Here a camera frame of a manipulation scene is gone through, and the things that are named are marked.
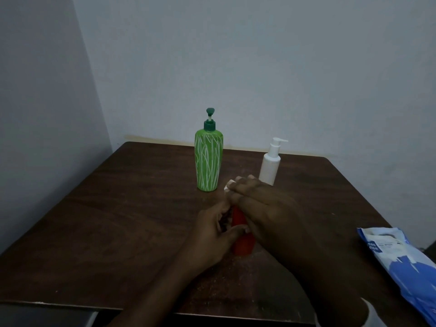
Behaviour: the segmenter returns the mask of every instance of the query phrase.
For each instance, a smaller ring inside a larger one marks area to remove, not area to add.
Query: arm
[[[296,201],[253,176],[227,186],[228,199],[244,212],[259,243],[300,282],[320,325],[361,327],[367,305],[309,235]]]
[[[227,202],[221,202],[200,211],[175,258],[152,281],[148,290],[140,294],[108,327],[158,326],[191,280],[221,261],[237,238],[248,229],[246,225],[238,225],[221,233],[218,222],[229,208]]]

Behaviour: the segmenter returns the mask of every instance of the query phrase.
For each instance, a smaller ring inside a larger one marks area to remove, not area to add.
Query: white wall
[[[327,156],[417,246],[436,238],[436,0],[74,0],[113,148]]]
[[[112,153],[72,0],[1,0],[0,253]]]

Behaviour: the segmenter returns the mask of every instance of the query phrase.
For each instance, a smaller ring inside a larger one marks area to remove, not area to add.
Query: left hand
[[[219,221],[230,208],[227,201],[199,212],[193,229],[177,254],[177,260],[188,264],[195,274],[220,262],[238,237],[249,232],[247,225],[237,225],[222,233]]]

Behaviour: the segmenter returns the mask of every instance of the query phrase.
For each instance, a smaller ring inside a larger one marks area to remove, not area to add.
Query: red bottle
[[[232,211],[232,226],[247,225],[247,220],[243,212],[237,207],[233,206]],[[244,234],[236,240],[232,246],[232,252],[236,256],[245,256],[251,254],[253,251],[256,238],[252,233]]]

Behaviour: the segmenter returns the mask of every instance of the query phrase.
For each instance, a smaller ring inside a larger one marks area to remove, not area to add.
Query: white sleeve
[[[362,327],[386,327],[384,322],[379,318],[372,304],[364,299],[363,301],[366,303],[366,305],[368,305],[369,314],[368,314],[368,319],[366,320],[366,322],[363,324]],[[315,323],[317,327],[321,327],[321,325],[318,323],[318,318],[316,314],[315,314]]]

